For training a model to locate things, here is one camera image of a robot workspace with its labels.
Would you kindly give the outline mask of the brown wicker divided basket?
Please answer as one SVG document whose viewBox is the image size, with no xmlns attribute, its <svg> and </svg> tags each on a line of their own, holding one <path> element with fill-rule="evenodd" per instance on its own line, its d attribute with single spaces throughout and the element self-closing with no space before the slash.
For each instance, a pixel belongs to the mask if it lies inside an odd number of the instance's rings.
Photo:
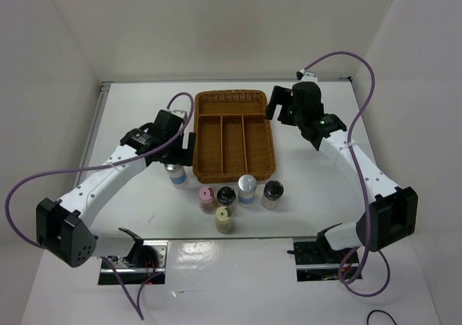
<svg viewBox="0 0 462 325">
<path fill-rule="evenodd" d="M 231 183 L 245 174 L 264 181 L 275 173 L 266 105 L 266 94 L 260 90 L 211 90 L 197 94 L 193 173 L 200 183 Z"/>
</svg>

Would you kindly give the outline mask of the blue label silver cap bottle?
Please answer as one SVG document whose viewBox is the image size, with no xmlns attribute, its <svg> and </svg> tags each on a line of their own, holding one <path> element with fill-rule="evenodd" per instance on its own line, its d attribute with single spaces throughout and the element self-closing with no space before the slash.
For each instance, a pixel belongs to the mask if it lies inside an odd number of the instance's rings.
<svg viewBox="0 0 462 325">
<path fill-rule="evenodd" d="M 172 185 L 178 189 L 185 188 L 187 185 L 187 174 L 185 168 L 179 164 L 165 164 L 165 171 L 168 174 Z"/>
</svg>

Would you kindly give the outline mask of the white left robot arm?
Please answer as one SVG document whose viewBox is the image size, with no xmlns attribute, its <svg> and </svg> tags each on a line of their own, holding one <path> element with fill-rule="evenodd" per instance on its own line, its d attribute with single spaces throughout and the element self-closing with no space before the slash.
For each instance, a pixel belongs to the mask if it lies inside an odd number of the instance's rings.
<svg viewBox="0 0 462 325">
<path fill-rule="evenodd" d="M 128 267 L 140 264 L 148 252 L 143 238 L 122 227 L 113 233 L 92 232 L 90 227 L 118 191 L 152 163 L 192 165 L 196 135 L 188 135 L 184 148 L 181 129 L 187 123 L 184 110 L 160 110 L 153 122 L 130 130 L 120 140 L 105 169 L 55 201 L 43 199 L 36 208 L 38 244 L 72 268 L 92 256 L 117 256 Z"/>
</svg>

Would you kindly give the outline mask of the black lid spice jar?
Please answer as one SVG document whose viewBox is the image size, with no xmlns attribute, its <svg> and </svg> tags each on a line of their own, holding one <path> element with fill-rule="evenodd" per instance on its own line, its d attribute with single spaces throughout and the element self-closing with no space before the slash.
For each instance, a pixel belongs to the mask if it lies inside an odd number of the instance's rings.
<svg viewBox="0 0 462 325">
<path fill-rule="evenodd" d="M 230 214 L 233 214 L 237 203 L 235 190 L 230 186 L 221 187 L 217 192 L 217 201 L 221 207 L 225 207 Z"/>
</svg>

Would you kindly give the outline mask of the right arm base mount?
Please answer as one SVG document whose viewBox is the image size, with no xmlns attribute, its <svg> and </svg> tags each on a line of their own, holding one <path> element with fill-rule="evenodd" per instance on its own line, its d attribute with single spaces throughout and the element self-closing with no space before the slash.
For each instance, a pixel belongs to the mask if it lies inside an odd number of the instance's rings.
<svg viewBox="0 0 462 325">
<path fill-rule="evenodd" d="M 287 254 L 295 260 L 298 282 L 321 282 L 338 279 L 340 263 L 350 251 L 350 248 L 328 251 L 314 239 L 306 238 L 294 239 Z"/>
</svg>

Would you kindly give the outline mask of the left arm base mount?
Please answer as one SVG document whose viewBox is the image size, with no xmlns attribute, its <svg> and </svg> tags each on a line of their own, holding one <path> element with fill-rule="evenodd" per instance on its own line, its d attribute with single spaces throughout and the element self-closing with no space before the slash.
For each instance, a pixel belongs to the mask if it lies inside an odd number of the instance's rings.
<svg viewBox="0 0 462 325">
<path fill-rule="evenodd" d="M 163 285 L 168 246 L 167 240 L 146 240 L 136 263 L 118 256 L 109 256 L 108 261 L 126 285 Z"/>
</svg>

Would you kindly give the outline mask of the yellow lid spice jar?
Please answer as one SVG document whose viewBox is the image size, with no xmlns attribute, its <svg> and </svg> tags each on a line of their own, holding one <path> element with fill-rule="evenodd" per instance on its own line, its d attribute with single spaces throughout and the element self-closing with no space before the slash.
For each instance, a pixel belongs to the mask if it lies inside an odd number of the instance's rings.
<svg viewBox="0 0 462 325">
<path fill-rule="evenodd" d="M 230 233 L 233 230 L 234 221 L 231 212 L 226 207 L 219 207 L 215 213 L 215 227 L 221 233 Z"/>
</svg>

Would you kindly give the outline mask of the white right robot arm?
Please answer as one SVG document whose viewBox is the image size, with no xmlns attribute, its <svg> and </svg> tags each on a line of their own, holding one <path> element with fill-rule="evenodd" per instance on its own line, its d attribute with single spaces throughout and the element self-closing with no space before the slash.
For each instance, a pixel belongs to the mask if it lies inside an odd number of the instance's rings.
<svg viewBox="0 0 462 325">
<path fill-rule="evenodd" d="M 324 262 L 334 261 L 341 250 L 364 246 L 377 252 L 415 231 L 418 196 L 408 186 L 400 187 L 361 150 L 351 131 L 335 114 L 326 113 L 321 89 L 315 82 L 298 82 L 291 88 L 276 86 L 266 106 L 266 119 L 276 117 L 296 126 L 304 139 L 324 154 L 366 201 L 356 222 L 337 224 L 319 232 L 316 253 Z"/>
</svg>

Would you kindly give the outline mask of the pink lid spice jar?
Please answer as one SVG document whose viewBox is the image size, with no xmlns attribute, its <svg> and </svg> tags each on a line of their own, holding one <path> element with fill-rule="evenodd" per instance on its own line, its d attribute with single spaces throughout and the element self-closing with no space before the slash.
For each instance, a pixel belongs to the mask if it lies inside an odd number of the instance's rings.
<svg viewBox="0 0 462 325">
<path fill-rule="evenodd" d="M 204 186 L 199 189 L 199 201 L 201 210 L 207 214 L 211 214 L 217 209 L 217 201 L 212 187 Z"/>
</svg>

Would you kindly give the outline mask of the black lid pepper jar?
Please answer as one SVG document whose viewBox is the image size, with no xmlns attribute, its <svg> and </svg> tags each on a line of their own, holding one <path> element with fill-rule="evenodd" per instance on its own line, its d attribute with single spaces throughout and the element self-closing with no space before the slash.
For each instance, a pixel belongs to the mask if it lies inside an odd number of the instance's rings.
<svg viewBox="0 0 462 325">
<path fill-rule="evenodd" d="M 264 208 L 273 210 L 276 209 L 284 194 L 284 186 L 279 181 L 269 181 L 265 184 L 261 204 Z"/>
</svg>

